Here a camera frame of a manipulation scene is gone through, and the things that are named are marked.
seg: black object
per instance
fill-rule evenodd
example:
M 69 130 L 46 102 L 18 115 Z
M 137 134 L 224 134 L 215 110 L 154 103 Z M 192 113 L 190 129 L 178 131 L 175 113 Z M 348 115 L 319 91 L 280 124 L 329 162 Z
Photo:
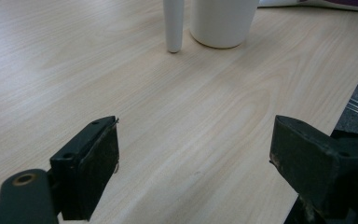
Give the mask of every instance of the black object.
M 344 219 L 350 209 L 358 223 L 358 134 L 336 131 L 330 137 L 301 120 L 277 116 L 270 159 L 308 208 L 307 222 L 289 222 L 289 216 L 285 223 Z
M 50 158 L 48 172 L 33 169 L 7 179 L 0 191 L 0 223 L 90 220 L 118 168 L 115 117 L 94 120 Z

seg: white container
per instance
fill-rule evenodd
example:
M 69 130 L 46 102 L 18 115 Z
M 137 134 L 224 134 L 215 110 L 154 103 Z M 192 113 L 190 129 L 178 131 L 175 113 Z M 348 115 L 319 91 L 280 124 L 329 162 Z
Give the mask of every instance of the white container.
M 164 0 L 169 52 L 177 52 L 182 46 L 183 1 Z M 236 47 L 249 33 L 258 2 L 259 0 L 191 0 L 190 33 L 201 44 L 209 47 Z

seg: wooden table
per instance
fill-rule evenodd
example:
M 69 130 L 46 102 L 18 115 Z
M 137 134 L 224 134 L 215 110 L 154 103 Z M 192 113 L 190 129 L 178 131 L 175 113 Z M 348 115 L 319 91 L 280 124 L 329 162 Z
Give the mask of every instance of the wooden table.
M 283 223 L 296 193 L 269 164 L 274 117 L 333 131 L 358 83 L 358 12 L 260 8 L 225 50 L 188 27 L 186 1 L 170 54 L 160 0 L 0 1 L 0 184 L 116 115 L 120 169 L 91 223 Z

